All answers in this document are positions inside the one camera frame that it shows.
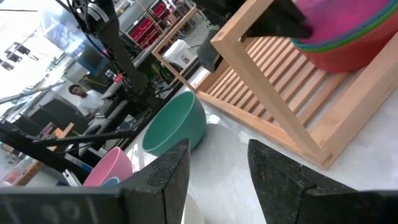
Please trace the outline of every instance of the wooden board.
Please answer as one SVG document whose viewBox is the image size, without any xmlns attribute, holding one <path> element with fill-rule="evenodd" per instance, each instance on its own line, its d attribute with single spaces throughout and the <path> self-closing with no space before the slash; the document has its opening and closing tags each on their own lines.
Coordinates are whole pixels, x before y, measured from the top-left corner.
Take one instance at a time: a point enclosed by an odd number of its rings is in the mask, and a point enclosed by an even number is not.
<svg viewBox="0 0 398 224">
<path fill-rule="evenodd" d="M 252 40 L 245 49 L 256 65 L 262 70 L 263 75 L 267 77 L 269 82 L 274 86 L 276 92 L 278 92 L 280 97 L 296 115 L 300 123 L 305 127 L 314 123 L 314 118 L 316 118 L 318 114 L 324 113 L 325 111 L 326 114 L 329 112 L 325 109 L 326 104 L 339 105 L 337 108 L 344 107 L 343 104 L 340 103 L 343 95 L 347 95 L 347 91 L 353 91 L 352 87 L 355 86 L 354 83 L 357 79 L 359 79 L 360 82 L 365 82 L 363 78 L 360 78 L 363 74 L 370 74 L 370 71 L 366 68 L 347 73 L 327 73 L 319 70 L 315 68 L 315 66 L 309 62 L 304 55 L 294 49 L 289 39 L 285 38 L 257 38 Z M 387 72 L 390 72 L 390 74 L 395 72 L 395 69 L 391 67 L 393 67 L 394 62 L 398 59 L 383 58 L 383 60 L 386 62 L 384 63 L 386 65 L 385 68 L 379 68 L 379 64 L 381 64 L 381 62 L 378 61 L 376 61 L 376 68 L 371 67 L 371 71 L 377 70 L 380 76 L 385 79 L 388 79 L 389 77 L 389 80 L 391 81 L 390 85 L 385 88 L 383 87 L 385 91 L 381 94 L 383 96 L 381 102 L 383 102 L 392 89 L 397 86 L 397 78 L 393 81 L 394 76 L 387 75 L 387 77 L 385 77 L 385 74 Z M 275 126 L 275 128 L 279 127 L 279 123 L 275 121 L 272 114 L 266 110 L 255 94 L 247 85 L 244 84 L 240 76 L 231 67 L 224 67 L 223 73 L 209 74 L 202 82 L 206 83 L 206 81 L 208 82 L 207 86 L 199 86 L 199 88 L 196 89 L 198 97 L 224 110 L 231 116 L 239 119 L 260 133 L 273 139 L 276 138 L 273 136 L 273 133 L 280 132 L 280 130 L 273 129 L 270 131 L 269 128 L 272 126 Z M 341 86 L 345 86 L 344 90 L 338 91 Z M 350 104 L 349 102 L 351 102 L 350 99 L 345 99 L 343 101 L 345 101 L 344 104 Z M 332 108 L 331 110 L 335 111 L 334 114 L 337 114 L 336 108 Z M 256 122 L 258 124 L 252 124 L 251 122 L 255 121 L 254 118 L 260 119 L 261 122 L 260 120 L 257 120 Z M 368 119 L 369 115 L 366 116 L 366 120 L 363 119 L 362 125 Z M 328 127 L 329 124 L 325 124 L 325 122 L 325 120 L 321 119 L 319 123 L 315 124 L 315 130 L 310 132 L 311 137 L 314 137 L 314 140 L 320 146 L 323 146 L 326 141 L 321 142 L 322 140 L 319 139 L 328 139 L 327 133 L 329 132 L 324 129 Z M 357 133 L 360 130 L 358 126 L 359 124 L 356 129 L 353 128 L 354 133 Z M 334 149 L 333 155 L 330 156 L 330 154 L 328 155 L 326 153 L 322 155 L 322 159 L 316 159 L 313 155 L 303 152 L 297 145 L 292 144 L 290 141 L 292 140 L 288 140 L 287 143 L 283 143 L 282 141 L 282 144 L 324 168 L 329 167 L 346 147 L 346 144 L 349 143 L 347 140 L 345 141 L 346 143 L 344 146 L 331 144 L 331 146 L 328 147 Z"/>
<path fill-rule="evenodd" d="M 189 65 L 182 70 L 181 72 L 178 72 L 170 63 L 169 61 L 163 57 L 159 52 L 160 50 L 170 42 L 170 40 L 176 35 L 176 33 L 187 23 L 190 19 L 194 17 L 194 15 L 198 12 L 198 9 L 196 6 L 193 6 L 186 15 L 182 17 L 182 19 L 171 29 L 168 31 L 167 34 L 165 35 L 164 38 L 160 41 L 160 43 L 155 47 L 155 49 L 152 51 L 152 55 L 155 56 L 164 66 L 166 66 L 167 69 L 170 70 L 171 73 L 173 73 L 174 76 L 176 76 L 186 87 L 188 87 L 191 91 L 195 91 L 195 88 L 186 80 L 184 77 L 182 77 L 182 74 L 185 72 L 185 69 L 189 67 Z"/>
<path fill-rule="evenodd" d="M 327 73 L 297 52 L 289 39 L 262 37 L 250 48 L 237 41 L 272 2 L 246 0 L 213 37 L 211 43 L 231 68 L 226 75 L 212 77 L 211 88 L 195 92 L 304 159 L 328 168 L 398 87 L 398 34 L 363 70 Z M 344 91 L 338 91 L 340 86 L 346 86 Z M 307 130 L 322 110 L 323 116 Z"/>
</svg>

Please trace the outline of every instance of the black cable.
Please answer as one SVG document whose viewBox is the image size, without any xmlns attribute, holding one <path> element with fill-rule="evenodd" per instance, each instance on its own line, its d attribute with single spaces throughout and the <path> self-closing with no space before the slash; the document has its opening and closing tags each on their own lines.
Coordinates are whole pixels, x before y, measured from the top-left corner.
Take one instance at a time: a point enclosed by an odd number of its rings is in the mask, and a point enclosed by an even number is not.
<svg viewBox="0 0 398 224">
<path fill-rule="evenodd" d="M 79 147 L 74 147 L 74 148 L 71 148 L 71 149 L 69 149 L 69 150 L 65 150 L 65 151 L 63 151 L 63 152 L 54 152 L 54 153 L 55 153 L 55 154 L 66 154 L 66 153 L 73 152 L 73 151 L 76 151 L 76 150 L 78 150 L 78 149 L 84 148 L 84 147 L 86 147 L 86 146 L 87 146 L 87 145 L 79 146 Z"/>
<path fill-rule="evenodd" d="M 74 16 L 74 18 L 76 19 L 77 23 L 79 24 L 80 28 L 82 29 L 84 35 L 86 36 L 86 38 L 88 39 L 88 41 L 94 46 L 94 48 L 104 57 L 106 57 L 109 61 L 111 61 L 112 63 L 114 63 L 114 65 L 116 66 L 116 68 L 118 68 L 120 71 L 122 71 L 122 69 L 120 68 L 120 66 L 117 63 L 117 60 L 115 59 L 115 57 L 113 57 L 112 53 L 109 51 L 108 46 L 106 46 L 106 44 L 102 43 L 107 51 L 108 54 L 104 53 L 100 47 L 98 45 L 96 45 L 93 41 L 93 39 L 87 34 L 88 31 L 88 27 L 86 27 L 85 22 L 83 23 L 83 20 L 80 18 L 80 16 L 75 12 L 74 8 L 72 7 L 72 5 L 70 4 L 70 0 L 67 0 L 68 3 L 68 7 L 70 12 L 72 13 L 72 15 Z"/>
<path fill-rule="evenodd" d="M 103 123 L 105 123 L 105 122 L 107 122 L 107 121 L 109 121 L 111 119 L 116 119 L 116 118 L 125 118 L 125 116 L 116 116 L 114 118 L 107 118 L 107 119 L 105 119 L 103 121 Z M 69 153 L 69 152 L 73 152 L 73 151 L 79 150 L 79 149 L 84 148 L 84 147 L 89 147 L 89 144 L 93 144 L 93 143 L 95 143 L 95 142 L 86 142 L 86 144 L 84 146 L 78 146 L 78 147 L 74 147 L 74 148 L 71 148 L 69 150 L 63 151 L 63 152 L 54 152 L 54 153 L 56 153 L 56 154 L 66 154 L 66 153 Z"/>
</svg>

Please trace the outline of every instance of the green bowl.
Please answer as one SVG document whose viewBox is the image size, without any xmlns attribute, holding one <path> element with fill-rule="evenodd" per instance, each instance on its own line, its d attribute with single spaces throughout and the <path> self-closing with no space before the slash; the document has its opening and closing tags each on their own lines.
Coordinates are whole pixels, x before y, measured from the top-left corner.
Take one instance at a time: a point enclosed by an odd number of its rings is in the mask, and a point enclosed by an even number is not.
<svg viewBox="0 0 398 224">
<path fill-rule="evenodd" d="M 172 99 L 157 114 L 145 133 L 142 148 L 154 156 L 160 156 L 178 143 L 189 138 L 190 150 L 194 149 L 206 129 L 206 114 L 200 101 L 191 91 Z"/>
<path fill-rule="evenodd" d="M 323 46 L 323 47 L 314 47 L 312 44 L 300 44 L 299 41 L 297 40 L 292 40 L 293 44 L 295 45 L 296 48 L 303 52 L 308 52 L 308 53 L 317 53 L 317 52 L 326 52 L 329 50 L 337 49 L 338 47 L 344 46 L 346 44 L 349 44 L 362 36 L 370 33 L 372 30 L 377 28 L 379 25 L 381 25 L 383 22 L 388 20 L 396 11 L 398 10 L 398 2 L 396 2 L 390 9 L 385 12 L 379 19 L 373 21 L 370 23 L 368 26 L 363 27 L 359 32 L 350 35 L 349 37 L 339 40 L 335 43 Z"/>
</svg>

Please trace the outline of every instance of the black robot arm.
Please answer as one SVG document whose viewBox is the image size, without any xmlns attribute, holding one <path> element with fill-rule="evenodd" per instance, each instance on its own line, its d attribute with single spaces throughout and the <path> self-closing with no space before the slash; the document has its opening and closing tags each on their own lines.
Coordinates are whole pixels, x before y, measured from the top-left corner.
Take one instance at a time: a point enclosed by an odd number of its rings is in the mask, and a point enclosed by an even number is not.
<svg viewBox="0 0 398 224">
<path fill-rule="evenodd" d="M 68 0 L 68 7 L 79 23 L 79 28 L 99 50 L 91 37 L 99 39 L 107 52 L 102 52 L 116 64 L 131 81 L 132 91 L 140 95 L 149 83 L 147 76 L 139 72 L 130 59 L 123 41 L 119 37 L 119 20 L 112 0 Z"/>
<path fill-rule="evenodd" d="M 211 13 L 209 20 L 222 27 L 243 5 L 245 0 L 192 0 Z M 292 0 L 274 0 L 260 18 L 249 28 L 248 37 L 277 36 L 307 39 L 312 29 L 305 25 L 305 16 Z"/>
</svg>

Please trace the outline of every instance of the cable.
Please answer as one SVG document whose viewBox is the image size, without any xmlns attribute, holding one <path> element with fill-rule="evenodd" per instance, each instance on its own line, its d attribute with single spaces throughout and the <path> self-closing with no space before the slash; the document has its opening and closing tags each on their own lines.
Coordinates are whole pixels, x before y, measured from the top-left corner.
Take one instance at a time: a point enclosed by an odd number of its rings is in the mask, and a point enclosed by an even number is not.
<svg viewBox="0 0 398 224">
<path fill-rule="evenodd" d="M 63 152 L 54 152 L 54 153 L 55 153 L 55 154 L 66 154 L 66 153 L 73 152 L 73 151 L 76 151 L 76 150 L 81 149 L 81 148 L 84 148 L 84 147 L 87 147 L 87 145 L 79 146 L 79 147 L 74 147 L 74 148 L 71 148 L 71 149 L 69 149 L 69 150 L 65 150 L 65 151 L 63 151 Z"/>
<path fill-rule="evenodd" d="M 89 28 L 86 26 L 85 21 L 83 22 L 83 19 L 80 18 L 80 16 L 75 12 L 74 8 L 72 7 L 72 5 L 70 4 L 70 0 L 67 0 L 68 3 L 68 7 L 70 12 L 72 13 L 72 15 L 74 16 L 74 18 L 76 19 L 77 23 L 79 24 L 80 28 L 82 29 L 84 35 L 86 36 L 86 38 L 88 39 L 88 41 L 94 46 L 94 48 L 104 57 L 106 57 L 109 61 L 113 62 L 114 65 L 116 66 L 117 69 L 119 69 L 120 71 L 122 71 L 122 69 L 120 68 L 120 66 L 117 63 L 117 60 L 113 57 L 113 54 L 111 53 L 111 51 L 109 51 L 109 47 L 102 43 L 107 51 L 108 54 L 104 53 L 100 47 L 98 45 L 96 45 L 93 41 L 93 39 L 87 34 L 87 31 Z"/>
</svg>

